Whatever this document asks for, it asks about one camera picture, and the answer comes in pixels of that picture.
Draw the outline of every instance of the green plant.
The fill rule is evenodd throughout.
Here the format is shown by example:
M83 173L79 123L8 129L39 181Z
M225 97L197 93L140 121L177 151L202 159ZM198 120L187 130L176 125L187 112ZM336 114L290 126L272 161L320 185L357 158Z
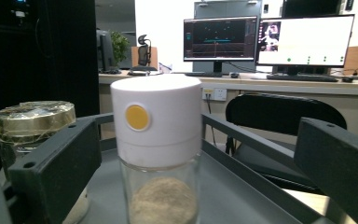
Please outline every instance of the green plant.
M129 49L130 41L127 37L117 31L110 33L115 58L115 66L127 59L126 52Z

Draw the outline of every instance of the computer monitor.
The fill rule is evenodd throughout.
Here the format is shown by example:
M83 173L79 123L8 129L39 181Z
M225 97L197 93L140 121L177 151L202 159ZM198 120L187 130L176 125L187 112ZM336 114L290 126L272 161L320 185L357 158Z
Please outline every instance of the computer monitor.
M184 20L184 62L213 62L222 72L222 62L255 60L257 16Z
M97 52L99 72L108 72L115 67L112 39L108 31L97 30Z
M354 15L261 19L256 65L296 68L342 68L347 57Z

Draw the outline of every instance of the white plastic cap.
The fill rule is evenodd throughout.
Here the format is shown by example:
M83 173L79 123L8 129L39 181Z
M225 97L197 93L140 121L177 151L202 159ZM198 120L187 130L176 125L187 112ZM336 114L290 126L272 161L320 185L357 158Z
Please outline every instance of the white plastic cap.
M195 77L132 77L111 85L118 156L139 167L183 164L201 149L201 88Z

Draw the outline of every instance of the wall socket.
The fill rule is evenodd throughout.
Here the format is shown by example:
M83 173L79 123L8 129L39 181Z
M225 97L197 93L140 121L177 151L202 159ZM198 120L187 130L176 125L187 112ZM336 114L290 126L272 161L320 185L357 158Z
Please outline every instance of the wall socket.
M213 89L213 88L202 88L202 99L211 101L226 101L227 90L226 89Z

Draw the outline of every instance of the metallic lid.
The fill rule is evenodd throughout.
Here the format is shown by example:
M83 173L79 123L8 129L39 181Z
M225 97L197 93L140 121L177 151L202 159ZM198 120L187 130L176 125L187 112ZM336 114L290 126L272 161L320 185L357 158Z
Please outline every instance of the metallic lid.
M0 110L0 141L13 145L34 143L75 121L75 107L69 102L20 103Z

